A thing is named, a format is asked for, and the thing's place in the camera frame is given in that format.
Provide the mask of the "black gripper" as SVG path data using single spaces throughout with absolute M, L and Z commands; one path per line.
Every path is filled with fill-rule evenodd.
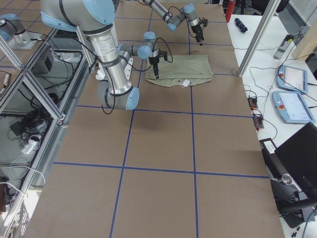
M 202 46 L 204 37 L 203 37 L 203 26 L 201 24 L 191 26 L 193 33 L 195 34 L 195 39 L 197 43 Z
M 159 56 L 156 57 L 149 57 L 149 63 L 153 66 L 154 76 L 156 79 L 159 79 Z

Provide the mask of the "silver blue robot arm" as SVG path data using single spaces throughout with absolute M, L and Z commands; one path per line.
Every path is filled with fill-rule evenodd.
M 198 17 L 195 6 L 192 3 L 186 4 L 182 8 L 175 6 L 166 9 L 157 0 L 142 0 L 142 5 L 149 6 L 167 24 L 170 31 L 174 32 L 182 22 L 187 22 L 188 30 L 191 28 L 193 38 L 202 46 L 204 41 L 203 29 L 208 25 L 208 19 Z
M 103 106 L 125 110 L 137 107 L 139 89 L 127 79 L 124 69 L 131 56 L 145 60 L 157 49 L 154 32 L 146 32 L 141 44 L 118 45 L 116 33 L 111 31 L 115 20 L 111 0 L 43 0 L 41 16 L 52 28 L 70 32 L 80 28 L 91 41 L 106 74 L 98 85 L 98 98 Z

